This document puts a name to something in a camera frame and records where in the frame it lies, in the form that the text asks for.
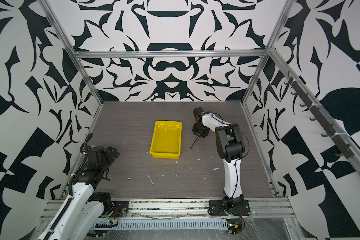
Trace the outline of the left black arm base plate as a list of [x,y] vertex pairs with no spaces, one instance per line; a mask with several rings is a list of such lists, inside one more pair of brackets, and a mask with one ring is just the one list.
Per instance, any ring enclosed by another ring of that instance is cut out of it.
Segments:
[[129,201],[113,201],[111,207],[106,209],[105,214],[110,218],[120,218],[129,212]]

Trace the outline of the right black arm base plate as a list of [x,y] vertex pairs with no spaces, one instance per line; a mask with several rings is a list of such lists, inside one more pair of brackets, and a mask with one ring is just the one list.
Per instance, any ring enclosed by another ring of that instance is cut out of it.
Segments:
[[250,212],[249,201],[244,200],[242,196],[234,199],[209,200],[210,216],[249,216]]

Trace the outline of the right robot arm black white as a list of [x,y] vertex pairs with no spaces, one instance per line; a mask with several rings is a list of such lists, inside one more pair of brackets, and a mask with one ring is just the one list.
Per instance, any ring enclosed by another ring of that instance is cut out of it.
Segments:
[[225,186],[223,204],[226,211],[244,204],[241,187],[241,162],[246,154],[242,132],[236,123],[229,123],[220,115],[205,112],[201,107],[193,110],[195,124],[192,133],[198,138],[206,138],[210,131],[215,133],[216,148],[224,164]]

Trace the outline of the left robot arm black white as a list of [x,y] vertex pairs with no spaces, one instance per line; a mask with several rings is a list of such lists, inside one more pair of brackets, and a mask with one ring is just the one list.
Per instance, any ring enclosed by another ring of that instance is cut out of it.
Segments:
[[84,166],[69,180],[68,196],[39,240],[100,237],[119,224],[111,216],[115,208],[110,193],[95,191],[119,155],[113,147],[86,148]]

